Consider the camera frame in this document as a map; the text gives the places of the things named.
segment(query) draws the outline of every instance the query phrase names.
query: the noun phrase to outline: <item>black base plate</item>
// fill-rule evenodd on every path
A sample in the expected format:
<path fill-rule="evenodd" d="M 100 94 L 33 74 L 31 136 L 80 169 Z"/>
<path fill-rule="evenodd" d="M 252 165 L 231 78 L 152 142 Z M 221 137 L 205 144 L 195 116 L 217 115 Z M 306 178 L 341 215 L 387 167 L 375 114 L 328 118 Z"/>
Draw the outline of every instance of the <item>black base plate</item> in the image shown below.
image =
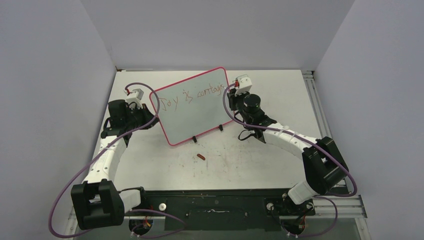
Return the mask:
<path fill-rule="evenodd" d="M 267 210 L 267 203 L 282 205 L 282 195 L 288 188 L 275 189 L 237 189 L 237 190 L 187 190 L 187 191 L 146 191 L 145 199 L 139 208 L 153 206 L 159 210 L 161 203 L 166 204 L 165 212 L 187 223 L 188 231 L 228 231 L 264 229 L 281 231 Z M 280 216 L 297 216 L 287 211 L 274 212 Z M 165 220 L 165 230 L 172 231 L 182 224 L 172 218 Z"/>

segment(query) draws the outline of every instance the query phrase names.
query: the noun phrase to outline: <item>black joint housing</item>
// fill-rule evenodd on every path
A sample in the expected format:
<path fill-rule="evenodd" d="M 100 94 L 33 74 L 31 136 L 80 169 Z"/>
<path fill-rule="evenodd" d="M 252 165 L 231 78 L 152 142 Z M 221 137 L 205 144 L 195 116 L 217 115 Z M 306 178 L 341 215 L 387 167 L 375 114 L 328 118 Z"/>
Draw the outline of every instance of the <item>black joint housing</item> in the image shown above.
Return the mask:
<path fill-rule="evenodd" d="M 268 117 L 261 109 L 261 98 L 256 94 L 250 94 L 248 91 L 236 96 L 236 89 L 232 88 L 227 93 L 229 108 L 232 111 L 238 111 L 244 122 L 249 125 L 268 127 L 276 124 L 277 121 Z M 247 130 L 254 131 L 254 137 L 259 141 L 266 143 L 263 129 L 244 127 Z"/>
<path fill-rule="evenodd" d="M 100 201 L 90 202 L 96 195 Z M 76 184 L 70 196 L 82 230 L 119 226 L 124 221 L 124 203 L 112 181 Z"/>
<path fill-rule="evenodd" d="M 336 159 L 346 170 L 349 171 L 334 140 L 328 136 L 318 139 L 316 143 L 333 158 Z M 321 151 L 314 146 L 306 147 L 302 153 L 303 167 L 306 181 L 318 194 L 324 195 L 337 183 L 346 177 L 346 174 Z"/>
<path fill-rule="evenodd" d="M 131 109 L 128 103 L 123 100 L 113 100 L 107 104 L 110 117 L 106 119 L 103 125 L 103 131 L 100 134 L 102 139 L 109 136 L 119 136 L 133 129 L 139 128 L 150 122 L 154 115 L 149 111 L 143 103 L 141 108 L 134 107 Z M 152 128 L 159 122 L 159 118 L 155 118 L 151 124 L 144 127 L 143 130 Z M 123 137 L 125 144 L 128 146 L 131 134 Z"/>

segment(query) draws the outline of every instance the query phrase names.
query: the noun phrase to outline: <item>screw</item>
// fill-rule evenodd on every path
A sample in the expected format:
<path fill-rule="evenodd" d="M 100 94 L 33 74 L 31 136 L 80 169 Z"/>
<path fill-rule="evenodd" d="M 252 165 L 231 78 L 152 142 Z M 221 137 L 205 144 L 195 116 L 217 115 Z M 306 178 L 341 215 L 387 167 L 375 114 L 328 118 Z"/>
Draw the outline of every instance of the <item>screw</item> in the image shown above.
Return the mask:
<path fill-rule="evenodd" d="M 269 202 L 267 205 L 266 205 L 266 209 L 268 209 L 269 211 L 271 211 L 271 208 L 272 207 L 274 207 L 274 204 L 272 203 L 272 202 Z"/>
<path fill-rule="evenodd" d="M 167 205 L 165 203 L 159 204 L 159 210 L 165 211 L 165 209 L 167 209 Z"/>

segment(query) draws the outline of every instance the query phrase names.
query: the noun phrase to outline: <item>sausage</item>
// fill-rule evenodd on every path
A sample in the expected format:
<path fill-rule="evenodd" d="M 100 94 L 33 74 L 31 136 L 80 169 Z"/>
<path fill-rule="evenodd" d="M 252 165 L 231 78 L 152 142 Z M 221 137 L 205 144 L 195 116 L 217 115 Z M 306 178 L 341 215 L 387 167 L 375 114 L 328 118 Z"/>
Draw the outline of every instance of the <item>sausage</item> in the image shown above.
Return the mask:
<path fill-rule="evenodd" d="M 203 161 L 206 159 L 204 156 L 202 156 L 200 153 L 197 154 L 197 156 L 202 159 Z"/>

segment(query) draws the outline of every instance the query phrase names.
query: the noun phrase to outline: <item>red whiteboard frame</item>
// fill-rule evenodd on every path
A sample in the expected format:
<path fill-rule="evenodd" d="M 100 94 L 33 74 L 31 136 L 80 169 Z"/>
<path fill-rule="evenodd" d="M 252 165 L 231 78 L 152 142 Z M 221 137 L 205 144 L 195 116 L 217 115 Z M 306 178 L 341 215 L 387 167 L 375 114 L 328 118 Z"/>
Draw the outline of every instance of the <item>red whiteboard frame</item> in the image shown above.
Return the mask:
<path fill-rule="evenodd" d="M 211 69 L 211 70 L 209 70 L 209 71 L 205 71 L 205 72 L 199 73 L 199 74 L 197 74 L 197 75 L 191 76 L 191 77 L 189 77 L 189 78 L 183 79 L 183 80 L 181 80 L 181 81 L 177 81 L 177 82 L 174 82 L 174 83 L 169 84 L 169 85 L 167 85 L 167 86 L 164 86 L 164 87 L 158 88 L 158 89 L 156 89 L 156 90 L 154 90 L 154 91 L 155 91 L 155 92 L 158 92 L 158 91 L 160 91 L 160 90 L 163 90 L 163 89 L 166 89 L 166 88 L 172 87 L 172 86 L 177 85 L 177 84 L 179 84 L 179 83 L 182 83 L 182 82 L 188 81 L 188 80 L 190 80 L 190 79 L 196 78 L 196 77 L 198 77 L 198 76 L 201 76 L 201 75 L 204 75 L 204 74 L 210 73 L 210 72 L 215 71 L 215 70 L 218 70 L 218 69 L 223 69 L 223 70 L 224 70 L 224 73 L 225 73 L 225 79 L 226 79 L 226 84 L 227 84 L 227 87 L 228 87 L 228 86 L 230 85 L 230 83 L 228 82 L 227 70 L 226 70 L 223 66 L 219 66 L 219 67 L 216 67 L 216 68 Z M 151 98 L 151 97 L 152 97 L 152 94 L 153 94 L 153 92 L 151 92 L 151 93 L 149 94 L 148 98 L 150 99 L 151 105 L 153 106 L 153 109 L 154 109 L 154 111 L 156 112 L 155 104 L 153 103 L 152 98 Z M 162 125 L 162 122 L 160 121 L 160 119 L 161 119 L 161 118 L 159 117 L 159 124 L 160 124 L 160 127 L 162 128 L 163 134 L 165 134 L 166 141 L 168 142 L 168 144 L 169 144 L 170 146 L 176 146 L 176 145 L 179 145 L 179 144 L 182 144 L 182 143 L 185 143 L 185 142 L 187 142 L 187 141 L 192 140 L 192 138 L 187 138 L 187 139 L 185 139 L 185 140 L 183 140 L 183 141 L 180 141 L 180 142 L 177 142 L 177 143 L 175 143 L 175 144 L 170 143 L 170 141 L 168 140 L 167 133 L 165 132 L 164 126 Z M 233 120 L 227 121 L 227 122 L 223 123 L 222 125 L 224 126 L 224 125 L 226 125 L 226 124 L 231 123 L 232 121 L 233 121 Z M 203 135 L 203 134 L 209 133 L 209 132 L 210 132 L 210 131 L 212 131 L 212 130 L 219 129 L 219 127 L 220 127 L 220 126 L 216 126 L 216 127 L 211 128 L 211 129 L 209 129 L 209 130 L 207 130 L 207 131 L 204 131 L 204 132 L 202 132 L 202 133 L 199 133 L 199 134 L 195 135 L 194 137 L 198 137 L 198 136 L 201 136 L 201 135 Z"/>

